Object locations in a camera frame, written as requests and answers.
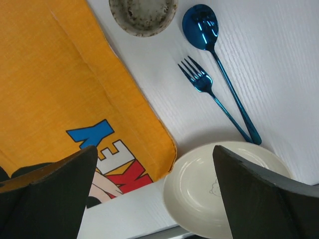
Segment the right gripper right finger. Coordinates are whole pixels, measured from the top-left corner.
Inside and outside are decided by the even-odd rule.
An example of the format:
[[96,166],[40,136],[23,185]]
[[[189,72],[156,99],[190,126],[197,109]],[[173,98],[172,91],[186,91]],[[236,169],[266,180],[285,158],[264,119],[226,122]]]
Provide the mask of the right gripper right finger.
[[254,164],[224,146],[213,161],[235,239],[317,239],[319,189]]

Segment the cream ceramic plate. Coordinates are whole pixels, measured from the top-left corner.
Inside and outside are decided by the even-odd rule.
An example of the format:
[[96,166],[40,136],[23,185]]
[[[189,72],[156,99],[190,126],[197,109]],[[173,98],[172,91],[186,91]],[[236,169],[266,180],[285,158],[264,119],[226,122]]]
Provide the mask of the cream ceramic plate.
[[213,150],[217,145],[288,178],[292,178],[292,174],[282,159],[271,151],[240,141],[205,144],[177,160],[163,185],[163,201],[169,215],[183,229],[198,236],[230,239],[232,233],[213,162]]

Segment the orange Mickey Mouse placemat cloth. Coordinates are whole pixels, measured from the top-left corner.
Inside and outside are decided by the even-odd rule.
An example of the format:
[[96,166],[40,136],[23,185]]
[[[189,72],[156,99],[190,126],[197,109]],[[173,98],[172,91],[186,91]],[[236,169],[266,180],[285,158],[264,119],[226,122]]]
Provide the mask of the orange Mickey Mouse placemat cloth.
[[0,3],[0,179],[88,146],[91,208],[171,172],[176,145],[84,0]]

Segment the small speckled grey cup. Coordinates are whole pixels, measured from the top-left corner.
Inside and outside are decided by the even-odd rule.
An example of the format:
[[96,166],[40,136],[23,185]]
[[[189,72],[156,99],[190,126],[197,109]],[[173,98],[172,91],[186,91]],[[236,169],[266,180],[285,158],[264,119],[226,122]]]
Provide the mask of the small speckled grey cup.
[[128,34],[151,37],[165,30],[178,7],[177,0],[110,0],[116,23]]

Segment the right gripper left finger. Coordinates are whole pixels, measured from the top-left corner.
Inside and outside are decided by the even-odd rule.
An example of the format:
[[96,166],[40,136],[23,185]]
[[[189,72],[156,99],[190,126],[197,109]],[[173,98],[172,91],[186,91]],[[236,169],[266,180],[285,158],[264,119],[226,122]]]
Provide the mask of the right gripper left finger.
[[0,171],[2,239],[75,239],[97,164],[88,146],[54,163],[9,178]]

